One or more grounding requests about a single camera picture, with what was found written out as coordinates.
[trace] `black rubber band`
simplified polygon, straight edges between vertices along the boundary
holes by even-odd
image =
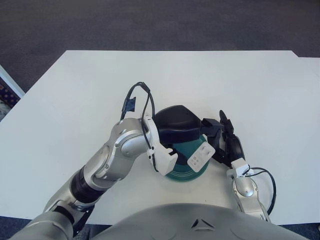
[[[98,191],[90,187],[84,177],[84,169],[81,168],[71,181],[71,193],[80,202],[88,204],[96,201],[106,191]]]

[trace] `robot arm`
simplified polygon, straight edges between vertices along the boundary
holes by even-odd
[[[70,240],[84,227],[100,196],[129,173],[135,159],[147,153],[150,160],[164,157],[167,165],[160,173],[171,171],[177,155],[159,142],[151,117],[146,116],[146,137],[140,119],[125,118],[112,129],[109,140],[49,200],[44,212],[32,220],[12,240]]]

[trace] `gray carpet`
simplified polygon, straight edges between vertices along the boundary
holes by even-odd
[[[0,64],[25,91],[65,50],[293,50],[320,57],[319,0],[0,0]]]

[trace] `white plastic part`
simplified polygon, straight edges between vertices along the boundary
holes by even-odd
[[[232,167],[232,169],[229,169],[228,171],[226,171],[226,176],[228,178],[231,178],[232,176],[234,178],[242,177],[244,175],[244,173],[246,171],[248,171],[248,169],[249,169],[249,165],[242,157],[238,158],[237,160],[232,161],[231,167]],[[254,171],[252,169],[250,169],[247,172],[247,174],[250,174],[250,175],[254,174]]]
[[[153,148],[147,150],[147,155],[150,159],[151,164],[153,164],[152,155],[154,154],[155,167],[159,171],[159,173],[164,176],[174,169],[176,161],[178,159],[178,154],[175,153],[173,155],[170,155],[173,150],[171,148],[165,148],[160,143],[158,129],[151,116],[145,115],[143,120],[150,134],[149,143]]]
[[[196,173],[199,172],[209,159],[215,154],[216,150],[206,141],[187,160],[188,165]]]

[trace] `black object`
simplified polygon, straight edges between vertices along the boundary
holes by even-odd
[[[154,123],[162,145],[190,142],[200,137],[200,119],[183,105],[159,111]]]
[[[82,167],[80,171],[74,175],[71,181],[70,190],[77,200],[88,204],[97,200],[106,191],[98,191],[90,187],[85,180],[84,169],[85,167]]]
[[[225,113],[220,110],[220,123],[223,125],[222,138],[225,141],[225,150],[220,148],[219,142],[215,142],[215,153],[213,158],[219,163],[227,165],[231,168],[231,162],[239,158],[245,158],[244,151],[241,146],[239,138],[234,134],[234,127],[230,121],[227,119]]]
[[[63,206],[56,206],[56,208],[53,210],[53,212],[57,212],[57,213],[64,215],[65,217],[67,217],[69,219],[71,224],[75,223],[75,219],[72,216],[72,214],[67,209],[65,209]]]
[[[205,134],[207,136],[208,143],[214,148],[219,148],[219,140],[221,136],[221,132],[224,128],[224,125],[219,123],[215,119],[204,118],[201,126],[201,134]]]
[[[88,218],[90,217],[91,213],[95,209],[95,205],[84,209],[84,215],[81,219],[73,226],[73,237],[77,236],[78,233],[84,228]]]

